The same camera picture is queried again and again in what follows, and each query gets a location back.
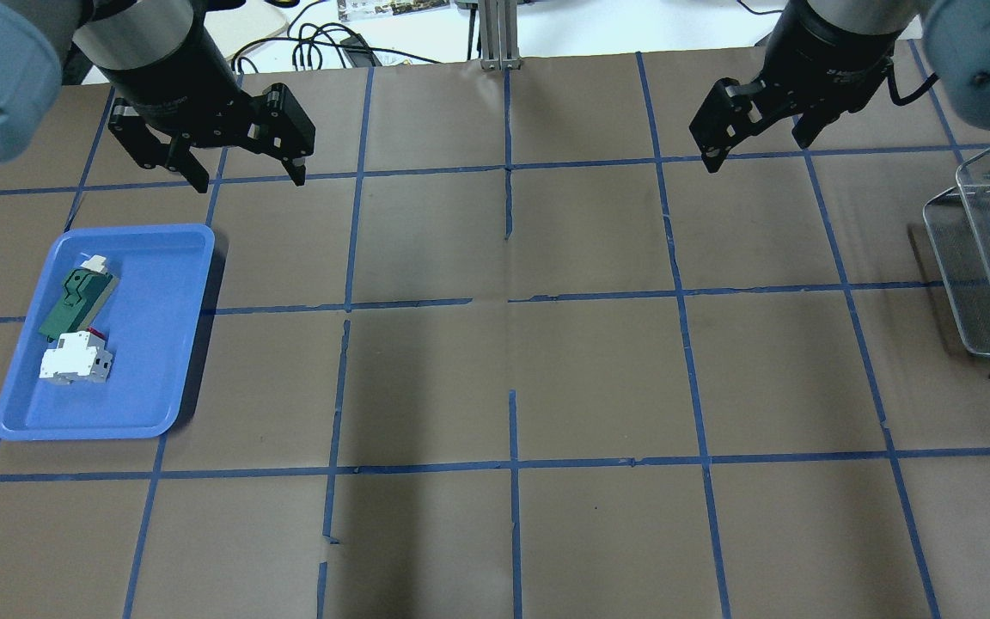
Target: white circuit breaker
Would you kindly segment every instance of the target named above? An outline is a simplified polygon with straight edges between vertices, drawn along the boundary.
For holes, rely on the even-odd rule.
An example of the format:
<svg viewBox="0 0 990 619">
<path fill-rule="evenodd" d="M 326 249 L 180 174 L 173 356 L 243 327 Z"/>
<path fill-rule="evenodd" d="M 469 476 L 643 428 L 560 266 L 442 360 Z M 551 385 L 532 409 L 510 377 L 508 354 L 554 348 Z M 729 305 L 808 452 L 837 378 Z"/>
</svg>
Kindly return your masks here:
<svg viewBox="0 0 990 619">
<path fill-rule="evenodd" d="M 56 347 L 44 351 L 40 360 L 40 379 L 48 383 L 71 384 L 77 380 L 105 383 L 113 353 L 106 341 L 90 332 L 65 333 Z"/>
</svg>

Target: cable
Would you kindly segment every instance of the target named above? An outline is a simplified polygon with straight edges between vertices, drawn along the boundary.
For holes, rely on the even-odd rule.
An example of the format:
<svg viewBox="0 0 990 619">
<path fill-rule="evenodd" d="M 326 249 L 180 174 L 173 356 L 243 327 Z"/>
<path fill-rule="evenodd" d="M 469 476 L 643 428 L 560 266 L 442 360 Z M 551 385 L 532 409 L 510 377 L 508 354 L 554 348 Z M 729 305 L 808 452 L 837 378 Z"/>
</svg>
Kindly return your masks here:
<svg viewBox="0 0 990 619">
<path fill-rule="evenodd" d="M 322 36 L 326 36 L 327 40 L 330 40 L 331 43 L 337 43 L 335 42 L 333 36 L 330 35 L 330 32 L 338 32 L 338 29 L 335 28 L 335 30 L 329 32 L 326 30 L 326 28 L 330 27 L 330 25 L 331 24 L 315 25 L 314 23 L 300 24 L 300 30 L 297 31 L 299 33 L 299 39 L 306 40 L 310 46 L 315 46 L 315 39 L 319 38 L 319 36 L 322 35 Z M 305 35 L 303 35 L 304 28 L 315 28 L 315 30 L 311 32 L 311 36 L 305 38 Z M 342 51 L 339 50 L 339 48 L 337 47 L 335 47 L 334 51 L 337 52 L 339 55 L 339 64 L 342 65 L 342 68 L 346 68 L 346 59 L 345 56 L 342 55 Z M 320 59 L 319 66 L 317 68 L 322 68 L 323 54 L 322 52 L 319 52 L 318 47 L 315 48 L 315 52 L 319 54 L 319 59 Z"/>
<path fill-rule="evenodd" d="M 938 73 L 932 73 L 931 77 L 928 77 L 926 81 L 922 83 L 914 93 L 907 95 L 907 97 L 900 97 L 900 90 L 896 87 L 896 71 L 895 68 L 889 68 L 889 98 L 897 106 L 904 107 L 910 105 L 910 103 L 915 102 L 915 99 L 919 99 L 922 95 L 926 95 L 927 91 L 934 88 L 935 83 L 938 83 Z"/>
<path fill-rule="evenodd" d="M 330 43 L 321 43 L 321 45 L 335 47 L 335 46 L 331 46 Z M 342 50 L 359 50 L 359 51 L 365 50 L 369 52 L 381 52 L 382 54 L 396 54 L 397 56 L 404 56 L 404 58 L 419 60 L 419 62 L 423 62 L 423 63 L 429 63 L 432 65 L 441 64 L 440 62 L 437 62 L 437 60 L 433 58 L 425 58 L 425 56 L 419 56 L 416 54 L 412 54 L 411 52 L 401 52 L 400 50 L 389 50 L 387 47 L 369 47 L 369 46 L 337 46 L 337 47 L 341 47 Z"/>
<path fill-rule="evenodd" d="M 319 70 L 323 68 L 323 52 L 319 51 L 319 47 L 315 43 L 309 42 L 309 40 L 304 40 L 303 42 L 297 43 L 295 47 L 292 47 L 292 70 L 310 70 L 311 68 L 311 56 L 303 54 L 300 52 L 304 46 L 311 47 L 311 51 L 315 52 L 318 60 L 315 63 L 315 68 Z M 300 66 L 297 67 L 296 59 L 300 58 Z"/>
<path fill-rule="evenodd" d="M 305 8 L 300 9 L 300 12 L 297 13 L 296 17 L 294 17 L 294 19 L 292 19 L 292 21 L 290 21 L 290 25 L 288 25 L 288 27 L 285 29 L 285 34 L 287 36 L 292 36 L 292 27 L 294 27 L 294 25 L 296 25 L 296 24 L 298 24 L 300 22 L 300 20 L 303 18 L 303 15 L 305 15 L 305 13 L 308 12 L 308 9 L 313 8 L 317 4 L 323 4 L 323 3 L 326 3 L 326 2 L 327 2 L 327 0 L 314 0 L 313 3 L 308 3 Z"/>
<path fill-rule="evenodd" d="M 472 7 L 468 11 L 468 53 L 464 56 L 464 62 L 472 59 L 472 38 L 476 35 L 476 8 Z"/>
<path fill-rule="evenodd" d="M 239 62 L 239 58 L 244 54 L 244 52 L 251 50 L 252 47 L 262 46 L 263 43 L 270 43 L 272 42 L 272 40 L 288 40 L 288 42 L 290 43 L 313 44 L 310 43 L 309 40 L 298 39 L 295 38 L 295 36 L 266 36 L 266 38 L 263 39 L 251 40 L 251 42 L 247 43 L 246 46 L 240 47 L 239 51 L 235 52 L 235 56 L 232 56 L 231 70 L 238 71 L 236 68 L 236 63 Z M 398 56 L 404 56 L 404 58 L 412 58 L 419 60 L 419 62 L 430 63 L 432 65 L 441 64 L 433 58 L 424 58 L 424 56 L 412 54 L 411 52 L 401 52 L 400 50 L 389 50 L 386 47 L 343 46 L 343 44 L 341 43 L 325 43 L 325 42 L 318 42 L 314 44 L 315 46 L 334 47 L 335 50 L 358 50 L 358 51 L 365 50 L 366 52 L 382 52 L 382 54 L 396 54 Z"/>
<path fill-rule="evenodd" d="M 785 11 L 785 9 L 773 9 L 770 11 L 755 11 L 755 9 L 748 7 L 747 3 L 744 3 L 743 0 L 736 0 L 736 3 L 739 3 L 740 7 L 747 9 L 747 12 L 750 13 L 751 15 L 774 15 L 774 13 L 780 13 L 782 11 Z"/>
<path fill-rule="evenodd" d="M 246 71 L 243 70 L 243 63 L 250 64 L 251 65 L 251 68 L 253 68 L 253 70 L 254 70 L 254 73 L 259 73 L 259 66 L 258 65 L 255 65 L 254 60 L 252 60 L 251 58 L 240 58 L 239 59 L 239 63 L 237 63 L 237 65 L 239 65 L 239 73 L 240 74 L 247 73 Z"/>
</svg>

